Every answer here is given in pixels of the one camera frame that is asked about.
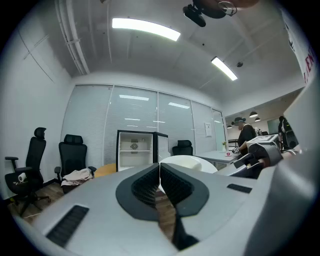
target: white desk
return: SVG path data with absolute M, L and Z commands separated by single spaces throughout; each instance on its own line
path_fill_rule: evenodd
M 218 150 L 209 151 L 205 153 L 195 154 L 195 157 L 205 159 L 209 162 L 215 162 L 220 164 L 229 165 L 231 162 L 235 161 L 240 154 L 234 154 L 229 151 L 230 156 L 226 156 L 227 152 L 222 152 Z

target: black grille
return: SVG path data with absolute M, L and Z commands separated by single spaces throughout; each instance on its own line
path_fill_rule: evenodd
M 194 186 L 190 182 L 164 168 L 161 169 L 161 185 L 174 206 L 194 191 Z
M 64 247 L 88 211 L 89 208 L 75 205 L 58 224 L 54 226 L 46 237 L 58 246 Z

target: black headrest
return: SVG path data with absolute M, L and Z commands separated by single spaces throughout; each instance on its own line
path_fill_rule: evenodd
M 191 147 L 191 141 L 190 140 L 178 140 L 178 147 L 179 148 L 186 148 Z
M 83 139 L 79 135 L 67 134 L 64 137 L 64 143 L 73 144 L 73 145 L 81 145 L 84 143 Z
M 45 139 L 45 130 L 47 128 L 44 127 L 38 127 L 37 129 L 34 130 L 34 136 L 36 136 L 39 139 Z

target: wall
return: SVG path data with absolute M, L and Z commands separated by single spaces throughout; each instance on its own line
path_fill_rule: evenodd
M 289 76 L 277 84 L 267 86 L 260 90 L 253 90 L 246 96 L 225 101 L 222 105 L 224 115 L 230 116 L 248 109 L 252 109 L 263 103 L 272 101 L 278 97 L 294 92 L 305 86 L 301 73 Z
M 5 174 L 12 173 L 13 167 L 5 157 L 18 157 L 17 167 L 24 167 L 29 142 L 37 127 L 47 128 L 46 148 L 40 165 L 45 182 L 55 178 L 54 168 L 60 165 L 58 144 L 73 86 L 49 40 L 44 40 L 27 55 L 27 47 L 32 49 L 47 34 L 42 25 L 37 12 L 33 12 L 11 35 L 0 59 L 0 189 L 3 199 L 13 195 L 5 182 Z
M 107 69 L 108 71 L 96 71 L 88 75 L 77 76 L 71 80 L 73 85 L 126 85 L 137 88 L 150 89 L 163 93 L 172 94 L 208 105 L 215 110 L 221 110 L 221 103 L 218 99 L 186 86 L 183 83 L 159 78 L 153 74 L 146 75 L 133 73 L 127 70 Z

